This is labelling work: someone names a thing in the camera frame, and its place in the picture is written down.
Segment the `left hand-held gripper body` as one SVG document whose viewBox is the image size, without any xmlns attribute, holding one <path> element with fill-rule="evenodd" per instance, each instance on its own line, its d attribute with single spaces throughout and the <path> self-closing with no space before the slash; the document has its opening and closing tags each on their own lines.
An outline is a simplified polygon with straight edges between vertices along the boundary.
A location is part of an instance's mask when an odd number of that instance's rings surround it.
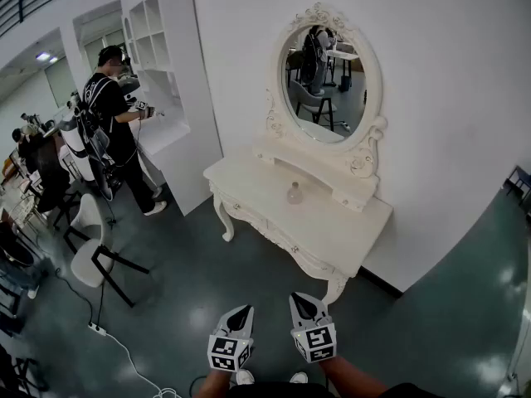
<svg viewBox="0 0 531 398">
<path fill-rule="evenodd" d="M 211 369 L 238 372 L 250 358 L 253 343 L 250 337 L 210 335 L 207 359 Z"/>
</svg>

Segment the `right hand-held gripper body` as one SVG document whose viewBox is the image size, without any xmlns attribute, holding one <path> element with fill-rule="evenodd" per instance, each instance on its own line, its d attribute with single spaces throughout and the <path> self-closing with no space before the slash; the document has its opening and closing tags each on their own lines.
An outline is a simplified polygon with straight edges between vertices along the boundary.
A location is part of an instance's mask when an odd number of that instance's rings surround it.
<svg viewBox="0 0 531 398">
<path fill-rule="evenodd" d="M 321 362 L 335 357 L 334 323 L 306 330 L 294 330 L 291 336 L 297 350 L 308 363 Z"/>
</svg>

